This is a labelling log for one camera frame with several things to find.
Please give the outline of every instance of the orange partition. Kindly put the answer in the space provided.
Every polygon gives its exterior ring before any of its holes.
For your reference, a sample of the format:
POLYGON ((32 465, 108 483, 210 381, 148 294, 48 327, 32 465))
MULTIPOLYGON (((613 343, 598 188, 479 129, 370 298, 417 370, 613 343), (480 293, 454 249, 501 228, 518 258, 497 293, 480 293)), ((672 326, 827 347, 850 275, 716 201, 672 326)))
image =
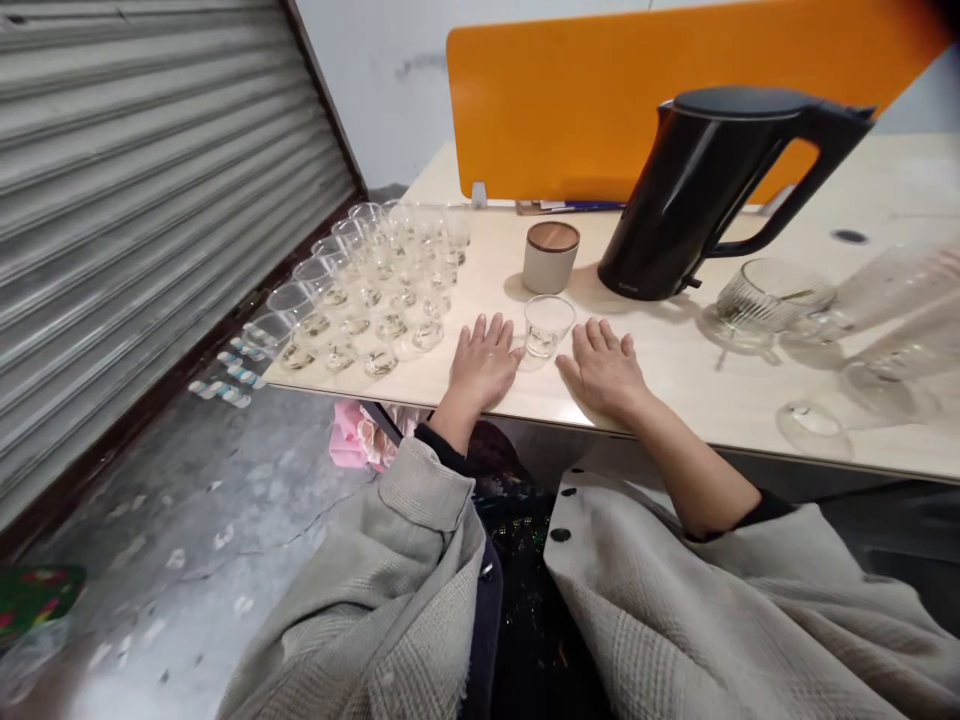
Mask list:
MULTIPOLYGON (((491 198, 625 201, 656 107, 685 90, 779 86, 888 107, 949 45, 915 0, 768 0, 458 28, 447 39, 460 187, 491 198)), ((793 143, 766 202, 816 151, 793 143)))

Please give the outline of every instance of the kettle base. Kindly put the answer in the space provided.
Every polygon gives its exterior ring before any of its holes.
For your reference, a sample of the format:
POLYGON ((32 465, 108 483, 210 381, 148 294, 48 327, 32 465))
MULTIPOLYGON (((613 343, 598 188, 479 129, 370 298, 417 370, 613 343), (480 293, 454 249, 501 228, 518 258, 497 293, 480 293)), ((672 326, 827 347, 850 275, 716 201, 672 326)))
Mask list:
POLYGON ((681 285, 676 290, 664 291, 663 288, 660 288, 660 292, 650 292, 649 288, 639 288, 632 287, 625 283, 619 282, 616 278, 610 277, 608 273, 603 271, 603 267, 597 267, 597 277, 600 278, 600 282, 603 283, 604 287, 608 290, 615 292, 621 297, 630 298, 631 300, 643 300, 645 302, 654 302, 657 300, 667 300, 676 295, 679 295, 684 286, 681 285))

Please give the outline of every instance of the jacket sleeve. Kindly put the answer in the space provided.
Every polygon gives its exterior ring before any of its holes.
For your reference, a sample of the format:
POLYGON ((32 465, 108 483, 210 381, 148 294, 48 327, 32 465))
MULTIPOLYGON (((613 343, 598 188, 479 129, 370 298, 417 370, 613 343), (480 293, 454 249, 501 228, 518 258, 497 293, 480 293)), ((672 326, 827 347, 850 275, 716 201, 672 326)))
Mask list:
MULTIPOLYGON (((415 617, 413 606, 426 604, 474 552, 463 547, 473 541, 457 535, 473 485, 428 446, 404 440, 379 482, 344 505, 271 612, 234 672, 218 717, 255 717, 268 702, 276 704, 285 665, 302 666, 307 655, 316 677, 337 678, 327 700, 350 684, 344 678, 359 677, 405 618, 415 617)), ((323 688, 313 691, 324 696, 323 688)))
POLYGON ((688 547, 762 592, 901 712, 956 708, 960 641, 912 587, 864 573, 817 505, 688 547))

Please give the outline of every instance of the person's right hand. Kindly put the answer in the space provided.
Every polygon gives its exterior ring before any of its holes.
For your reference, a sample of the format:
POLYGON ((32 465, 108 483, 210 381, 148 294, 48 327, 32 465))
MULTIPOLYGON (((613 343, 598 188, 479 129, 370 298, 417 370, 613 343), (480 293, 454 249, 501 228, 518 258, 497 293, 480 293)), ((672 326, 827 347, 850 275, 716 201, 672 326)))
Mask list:
POLYGON ((628 334, 621 341, 606 320, 590 318, 573 328, 573 358, 557 356, 571 391, 587 407, 626 422, 652 398, 628 334))

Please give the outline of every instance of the rolling shutter door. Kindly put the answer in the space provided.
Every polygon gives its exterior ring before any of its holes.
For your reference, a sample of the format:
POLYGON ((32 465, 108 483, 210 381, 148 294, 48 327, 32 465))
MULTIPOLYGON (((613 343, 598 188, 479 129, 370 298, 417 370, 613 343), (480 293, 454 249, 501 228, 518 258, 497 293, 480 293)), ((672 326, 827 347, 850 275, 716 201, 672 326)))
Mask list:
POLYGON ((275 0, 0 4, 0 527, 355 189, 275 0))

